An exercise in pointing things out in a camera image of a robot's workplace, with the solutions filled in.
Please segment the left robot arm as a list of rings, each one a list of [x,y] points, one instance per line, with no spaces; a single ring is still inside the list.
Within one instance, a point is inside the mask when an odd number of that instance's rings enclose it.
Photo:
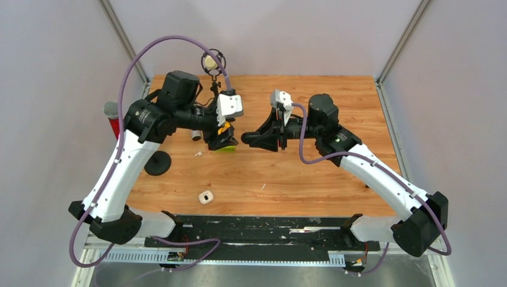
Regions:
[[[212,151],[237,144],[230,121],[243,115],[242,98],[235,90],[215,91],[211,103],[201,106],[196,102],[201,90],[197,76],[173,71],[160,89],[130,105],[99,181],[84,200],[69,205],[69,213],[88,224],[96,237],[117,245],[151,236],[169,247],[182,242],[175,216],[136,210],[126,201],[142,171],[162,175],[169,169],[171,158],[160,145],[177,129],[201,131]]]

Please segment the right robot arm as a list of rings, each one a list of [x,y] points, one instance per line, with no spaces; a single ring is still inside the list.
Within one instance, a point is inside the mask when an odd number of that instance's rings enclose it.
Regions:
[[[340,124],[339,109],[330,95],[313,95],[301,115],[290,95],[276,90],[271,95],[271,111],[255,131],[242,134],[241,140],[252,148],[277,152],[289,140],[313,139],[319,160],[328,160],[378,194],[394,211],[394,216],[371,217],[356,214],[344,226],[341,241],[348,249],[364,242],[395,243],[407,254],[419,257],[434,249],[437,239],[444,242],[441,255],[452,252],[445,233],[448,198],[440,192],[428,193],[410,183],[383,163],[353,132]]]

